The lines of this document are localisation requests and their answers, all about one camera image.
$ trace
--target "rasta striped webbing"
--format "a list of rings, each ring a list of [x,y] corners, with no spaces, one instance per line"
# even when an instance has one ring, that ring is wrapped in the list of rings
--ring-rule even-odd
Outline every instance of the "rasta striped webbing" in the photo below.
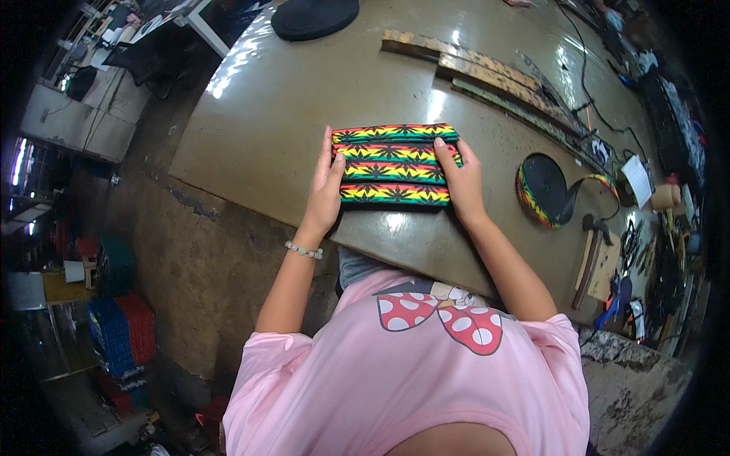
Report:
[[[568,188],[558,164],[552,158],[538,152],[530,154],[518,168],[515,191],[519,201],[541,224],[554,229],[570,221],[575,210],[578,190],[581,184],[589,179],[597,180],[608,187],[619,202],[618,192],[609,177],[602,174],[588,174]],[[608,220],[613,215],[601,220]]]
[[[450,200],[433,141],[440,137],[461,166],[451,125],[379,125],[332,131],[332,158],[345,155],[343,203],[446,206]]]

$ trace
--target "red plastic crate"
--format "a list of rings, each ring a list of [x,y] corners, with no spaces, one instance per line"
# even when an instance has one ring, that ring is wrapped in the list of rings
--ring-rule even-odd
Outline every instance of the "red plastic crate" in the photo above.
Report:
[[[114,407],[117,409],[119,418],[128,417],[134,413],[134,402],[132,396],[129,393],[123,393],[114,381],[104,373],[103,370],[98,370],[99,375],[99,386],[104,394],[114,403]]]
[[[115,298],[117,305],[127,317],[129,325],[129,341],[131,342],[134,363],[145,364],[155,357],[155,314],[137,295]]]
[[[81,239],[76,239],[76,252],[79,254],[79,258],[96,257],[98,247],[99,241],[96,240],[96,236],[84,236]]]

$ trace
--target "concrete floor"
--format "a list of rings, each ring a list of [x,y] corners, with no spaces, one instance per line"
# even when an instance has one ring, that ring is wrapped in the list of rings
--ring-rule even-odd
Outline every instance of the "concrete floor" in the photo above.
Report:
[[[194,408],[210,397],[208,379],[230,379],[241,348],[274,280],[293,228],[170,177],[168,169],[188,120],[218,61],[201,55],[194,88],[151,99],[119,170],[120,183],[74,175],[87,207],[85,225],[120,234],[137,257],[137,292],[153,308],[173,395]],[[326,242],[325,251],[336,246]],[[303,332],[313,335],[337,298],[337,256],[318,263]],[[581,333],[586,341],[589,333]],[[611,355],[605,347],[617,349]],[[584,347],[591,399],[591,441],[605,455],[639,454],[676,406],[691,370],[609,333]]]

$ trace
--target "workbench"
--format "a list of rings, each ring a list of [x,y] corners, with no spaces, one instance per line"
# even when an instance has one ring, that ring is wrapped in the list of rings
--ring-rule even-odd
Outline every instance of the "workbench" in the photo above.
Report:
[[[394,28],[454,42],[529,72],[515,54],[520,49],[566,102],[577,106],[585,101],[580,89],[583,53],[556,5],[522,9],[477,0],[372,0],[361,4],[359,16],[344,30],[300,43],[284,42],[273,33],[273,12],[266,9],[223,59],[190,118],[170,174],[296,226],[326,125],[450,123],[482,162],[491,218],[545,283],[559,311],[592,324],[600,314],[595,301],[579,312],[570,309],[585,246],[580,219],[591,210],[609,215],[615,200],[600,196],[601,185],[589,182],[567,226],[549,230],[534,222],[515,197],[520,162],[531,152],[543,152],[557,161],[569,185],[587,168],[527,125],[452,91],[450,82],[434,77],[435,63],[380,51],[383,31]],[[589,49],[585,83],[602,114],[617,125],[633,125],[649,150],[652,141],[641,104],[604,62],[608,54],[598,36],[580,21],[576,24]],[[636,148],[630,136],[600,127],[616,150]],[[625,216],[622,209],[609,228],[620,234]],[[496,295],[464,230],[448,211],[346,211],[331,239],[419,274]]]

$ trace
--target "blue plastic crate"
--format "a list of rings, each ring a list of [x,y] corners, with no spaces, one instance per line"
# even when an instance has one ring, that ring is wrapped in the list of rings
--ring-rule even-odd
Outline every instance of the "blue plastic crate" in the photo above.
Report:
[[[88,305],[91,333],[103,353],[109,375],[121,375],[134,367],[129,326],[114,299],[101,298]]]

